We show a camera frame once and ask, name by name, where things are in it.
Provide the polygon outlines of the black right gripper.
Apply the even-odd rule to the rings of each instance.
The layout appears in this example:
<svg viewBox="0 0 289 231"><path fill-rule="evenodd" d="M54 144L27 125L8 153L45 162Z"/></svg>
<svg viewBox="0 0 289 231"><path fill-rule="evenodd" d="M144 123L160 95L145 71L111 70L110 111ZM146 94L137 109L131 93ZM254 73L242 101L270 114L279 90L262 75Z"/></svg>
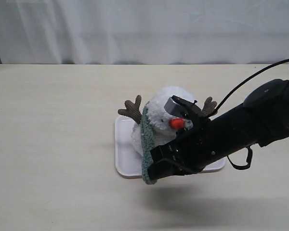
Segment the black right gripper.
<svg viewBox="0 0 289 231"><path fill-rule="evenodd" d="M192 128L179 130L176 138L150 151L146 160L146 180L191 175L230 154L231 117L221 115L213 120L194 116Z"/></svg>

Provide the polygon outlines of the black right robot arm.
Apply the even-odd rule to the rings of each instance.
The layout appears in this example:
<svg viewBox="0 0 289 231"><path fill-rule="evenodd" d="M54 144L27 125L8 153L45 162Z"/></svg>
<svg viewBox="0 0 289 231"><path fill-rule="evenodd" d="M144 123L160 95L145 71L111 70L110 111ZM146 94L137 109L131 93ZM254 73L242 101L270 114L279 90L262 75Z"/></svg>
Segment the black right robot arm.
<svg viewBox="0 0 289 231"><path fill-rule="evenodd" d="M172 96L174 107L165 105L172 115L190 119L190 129L181 129L176 138L151 150L148 177L155 181L168 176L197 174L210 165L243 148L250 167L254 144L264 147L289 137L289 81L271 80L255 89L243 103L210 120L192 102Z"/></svg>

